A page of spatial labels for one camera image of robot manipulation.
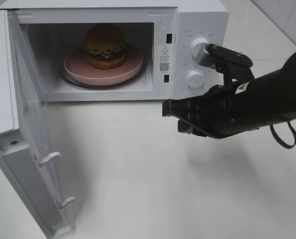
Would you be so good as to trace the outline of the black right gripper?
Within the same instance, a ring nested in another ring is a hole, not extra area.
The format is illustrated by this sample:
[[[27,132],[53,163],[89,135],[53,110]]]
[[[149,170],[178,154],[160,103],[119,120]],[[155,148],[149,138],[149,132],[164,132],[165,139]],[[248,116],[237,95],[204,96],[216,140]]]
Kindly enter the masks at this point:
[[[178,121],[178,132],[202,137],[226,138],[274,124],[272,84],[256,79],[234,82],[226,91],[180,100],[165,100],[162,116],[187,117]]]

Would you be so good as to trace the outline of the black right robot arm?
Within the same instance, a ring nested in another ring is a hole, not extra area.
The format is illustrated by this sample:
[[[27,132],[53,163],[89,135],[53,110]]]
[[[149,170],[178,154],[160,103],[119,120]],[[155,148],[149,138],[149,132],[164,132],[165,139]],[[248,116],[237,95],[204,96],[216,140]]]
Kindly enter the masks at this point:
[[[216,139],[296,119],[296,52],[284,66],[255,78],[246,55],[208,44],[197,58],[223,74],[204,95],[166,100],[162,115],[178,118],[178,131]]]

